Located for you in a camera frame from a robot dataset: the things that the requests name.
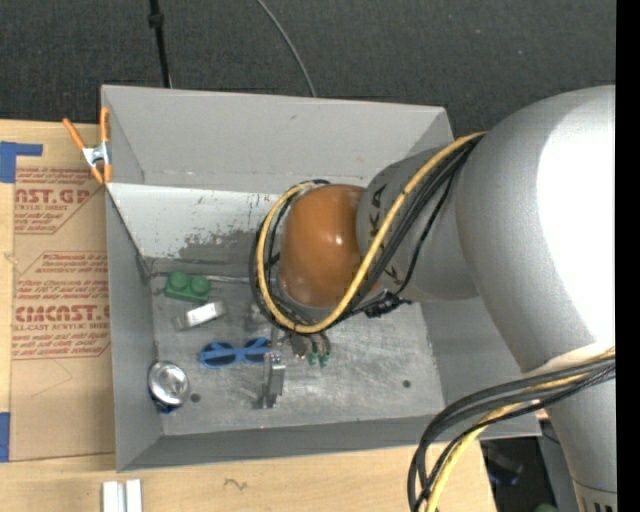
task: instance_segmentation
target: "black cable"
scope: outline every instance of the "black cable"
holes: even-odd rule
[[[402,243],[407,232],[413,225],[418,215],[422,212],[422,209],[426,204],[435,196],[440,189],[440,186],[449,178],[451,178],[461,167],[468,154],[479,142],[480,138],[468,141],[458,148],[457,151],[448,155],[442,162],[439,163],[431,172],[429,172],[424,178],[424,184],[419,187],[418,191],[414,195],[413,200],[410,202],[407,211],[403,215],[400,222],[398,222],[397,229],[392,233],[388,243],[385,244],[385,249],[379,259],[372,265],[369,270],[366,281],[361,285],[356,295],[351,300],[349,306],[345,310],[345,314],[349,314],[351,310],[361,302],[364,297],[371,291],[376,284],[387,265],[393,258],[398,247]],[[433,224],[435,216],[432,215],[431,224]]]
[[[540,409],[543,409],[545,407],[548,407],[550,405],[553,405],[561,400],[564,400],[572,395],[575,395],[577,393],[579,393],[580,391],[591,387],[591,386],[595,386],[597,384],[601,384],[603,382],[606,382],[608,380],[611,380],[615,378],[615,362],[613,364],[609,364],[605,369],[600,370],[598,372],[591,372],[588,376],[580,379],[579,381],[577,381],[576,383],[574,383],[572,386],[570,386],[568,389],[564,390],[564,391],[560,391],[557,393],[554,393],[553,395],[551,395],[549,398],[545,398],[543,400],[541,400],[539,403],[537,404],[533,404],[521,409],[518,409],[516,411],[510,412],[510,413],[506,413],[503,414],[497,418],[493,418],[491,420],[486,420],[484,422],[478,423],[473,425],[472,427],[466,429],[462,434],[458,435],[451,443],[449,443],[447,445],[447,448],[445,449],[445,451],[440,455],[440,457],[438,458],[438,461],[436,462],[431,475],[429,476],[429,478],[427,479],[427,485],[422,489],[422,492],[420,493],[420,495],[418,496],[418,498],[415,500],[415,502],[413,500],[410,500],[410,506],[411,506],[411,510],[413,511],[417,511],[420,506],[422,505],[422,503],[429,498],[429,495],[431,493],[431,486],[435,480],[435,478],[437,477],[438,473],[441,471],[442,467],[444,466],[445,461],[447,460],[449,454],[451,453],[451,451],[454,449],[454,447],[466,436],[468,436],[469,434],[475,432],[478,429],[487,427],[489,425],[504,421],[504,420],[508,420],[508,419],[513,419],[513,418],[517,418],[520,416],[523,416],[525,414],[528,414],[530,412],[534,412]]]
[[[602,369],[611,363],[613,360],[613,356],[609,358],[603,358],[597,361],[591,361],[588,363],[583,363],[571,368],[565,368],[562,370],[557,370],[555,372],[550,372],[543,375],[537,375],[534,377],[528,377],[525,379],[520,379],[517,381],[507,382],[504,384],[499,384],[497,386],[493,386],[491,388],[487,388],[471,395],[465,396],[460,400],[452,403],[444,410],[442,410],[427,426],[425,431],[423,432],[420,441],[418,443],[418,448],[414,454],[414,457],[410,464],[408,482],[407,482],[407,492],[410,499],[410,502],[415,500],[415,477],[416,474],[420,476],[420,484],[424,488],[427,485],[427,476],[426,476],[426,465],[425,465],[425,457],[428,446],[435,442],[437,438],[450,427],[450,419],[456,418],[458,421],[463,421],[469,417],[469,415],[465,414],[464,409],[474,406],[474,404],[478,402],[482,402],[488,398],[498,397],[500,395],[505,395],[507,393],[517,393],[524,389],[530,388],[532,386],[538,386],[541,384],[546,384],[549,381],[564,379],[568,377],[573,377],[576,375],[580,375],[587,372],[594,372]]]
[[[447,188],[445,189],[442,196],[440,196],[440,199],[438,200],[436,207],[433,209],[433,213],[429,217],[429,221],[427,222],[427,225],[422,231],[422,235],[420,235],[420,239],[418,240],[418,243],[416,244],[416,248],[413,251],[413,256],[411,257],[411,262],[409,263],[409,268],[407,269],[407,273],[405,274],[404,280],[402,281],[400,288],[398,288],[395,292],[396,295],[402,295],[402,292],[407,287],[407,285],[411,281],[411,278],[413,277],[413,271],[415,270],[416,264],[418,263],[418,256],[420,255],[420,251],[422,250],[422,245],[424,244],[424,241],[429,236],[429,233],[431,232],[431,228],[433,227],[433,224],[436,218],[438,217],[440,210],[442,209],[442,207],[444,206],[444,203],[449,197],[449,192],[451,191],[451,186],[453,185],[454,178],[455,178],[455,175],[449,178],[449,182],[447,183]]]
[[[309,73],[307,72],[307,68],[305,68],[304,63],[302,62],[302,59],[300,58],[300,55],[298,55],[298,51],[296,50],[296,47],[293,46],[293,43],[291,42],[291,39],[289,39],[289,36],[285,32],[284,28],[282,28],[282,25],[280,25],[280,22],[275,17],[275,15],[271,12],[271,10],[267,7],[267,5],[264,3],[264,1],[263,0],[256,0],[256,2],[262,8],[262,10],[265,12],[265,14],[267,16],[269,16],[269,19],[273,22],[275,27],[278,29],[278,32],[280,32],[280,35],[282,36],[282,39],[284,39],[284,42],[287,43],[287,46],[289,47],[289,50],[293,54],[294,59],[296,59],[296,62],[298,63],[298,66],[300,67],[300,70],[302,71],[302,74],[304,75],[304,79],[307,82],[307,87],[309,87],[309,92],[311,93],[311,96],[313,96],[314,98],[317,98],[318,94],[316,93],[316,89],[313,86],[313,82],[311,81],[311,77],[309,76]]]
[[[160,56],[160,69],[162,71],[162,84],[165,88],[171,89],[171,75],[169,74],[169,61],[167,60],[167,50],[164,45],[164,32],[162,25],[164,24],[164,14],[160,11],[159,0],[149,0],[151,4],[151,14],[149,14],[149,27],[154,29],[156,33],[156,45],[158,46],[158,54]]]
[[[587,372],[594,372],[602,369],[603,367],[609,365],[613,360],[613,356],[608,358],[603,358],[597,361],[590,361],[587,363],[583,363],[571,368],[565,368],[562,370],[557,370],[554,372],[536,375],[533,377],[527,377],[524,379],[519,379],[516,381],[506,382],[504,384],[499,384],[497,386],[492,386],[487,389],[483,389],[481,391],[477,391],[472,393],[471,395],[467,395],[451,405],[447,406],[443,409],[428,425],[425,431],[420,438],[419,447],[416,450],[417,453],[426,452],[426,446],[436,441],[437,437],[446,430],[445,428],[440,428],[441,425],[446,425],[449,418],[455,417],[456,414],[459,414],[460,411],[463,411],[465,408],[472,407],[474,404],[484,401],[489,398],[498,397],[500,395],[506,395],[507,393],[516,393],[520,392],[524,389],[530,388],[532,386],[538,386],[541,384],[546,384],[552,380],[565,379],[568,377],[574,377],[576,375],[580,375]],[[421,480],[421,484],[424,486],[426,482],[426,477],[424,480]]]

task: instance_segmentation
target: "green lego brick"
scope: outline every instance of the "green lego brick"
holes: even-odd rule
[[[211,283],[202,276],[190,277],[184,272],[172,272],[164,289],[166,297],[196,304],[205,304],[209,300]]]

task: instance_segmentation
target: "wooden table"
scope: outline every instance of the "wooden table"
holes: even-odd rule
[[[84,126],[82,133],[91,144],[97,131]],[[44,144],[41,158],[18,157],[18,167],[77,165],[80,160],[58,123],[0,120],[0,141]],[[13,189],[10,183],[0,183],[0,412],[11,410]],[[47,436],[46,427],[38,435]],[[439,449],[434,448],[431,459]],[[404,511],[412,454],[413,447],[406,447],[127,474],[115,473],[113,454],[8,462],[0,464],[0,508],[98,511],[102,482],[140,478],[145,512]],[[495,512],[479,444],[461,459],[439,508]]]

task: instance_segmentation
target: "black cable bundle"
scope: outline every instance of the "black cable bundle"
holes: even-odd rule
[[[574,380],[565,382],[569,377],[574,377]],[[442,471],[453,448],[469,434],[494,423],[548,407],[588,387],[613,378],[615,378],[615,356],[611,355],[572,368],[488,388],[454,402],[438,414],[422,434],[407,478],[407,497],[410,509],[413,512],[418,511],[421,505],[429,499],[434,481]],[[466,429],[447,445],[434,465],[431,474],[428,474],[426,469],[427,449],[447,429],[479,414],[508,405],[528,403],[531,400],[539,401],[532,405],[520,406],[512,412],[504,413],[496,418],[475,423]],[[419,478],[422,488],[418,496],[416,496],[416,477]]]

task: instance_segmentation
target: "small metal part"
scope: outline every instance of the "small metal part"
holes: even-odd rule
[[[262,312],[257,304],[250,304],[247,308],[247,314],[244,320],[244,327],[247,331],[254,331],[258,329],[266,321],[262,316]]]
[[[151,396],[165,412],[180,407],[189,396],[187,375],[169,361],[158,361],[149,369],[147,385]]]
[[[264,383],[262,384],[262,396],[260,406],[263,409],[271,409],[276,405],[278,396],[282,396],[284,389],[284,373],[287,365],[282,361],[280,354],[270,352],[264,356]]]
[[[310,343],[305,336],[294,333],[291,336],[291,350],[293,355],[299,358],[304,358],[309,351]]]
[[[102,512],[142,512],[140,480],[103,482]]]
[[[177,316],[173,319],[173,325],[179,331],[191,329],[197,325],[201,325],[210,320],[215,320],[227,313],[227,305],[223,300],[217,300],[191,309],[184,315]]]

